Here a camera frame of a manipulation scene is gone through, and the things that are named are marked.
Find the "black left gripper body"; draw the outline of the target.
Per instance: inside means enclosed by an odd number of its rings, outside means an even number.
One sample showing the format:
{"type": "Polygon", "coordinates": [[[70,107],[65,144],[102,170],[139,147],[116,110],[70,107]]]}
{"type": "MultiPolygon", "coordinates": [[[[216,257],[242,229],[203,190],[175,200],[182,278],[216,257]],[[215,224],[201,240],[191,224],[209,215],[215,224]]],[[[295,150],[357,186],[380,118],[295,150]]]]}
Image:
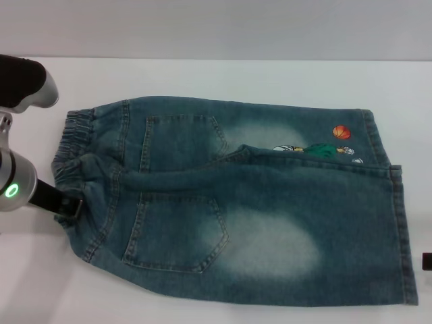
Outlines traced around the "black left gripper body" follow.
{"type": "Polygon", "coordinates": [[[36,188],[29,200],[29,204],[44,211],[61,215],[63,212],[63,198],[64,194],[62,191],[37,179],[36,188]]]}

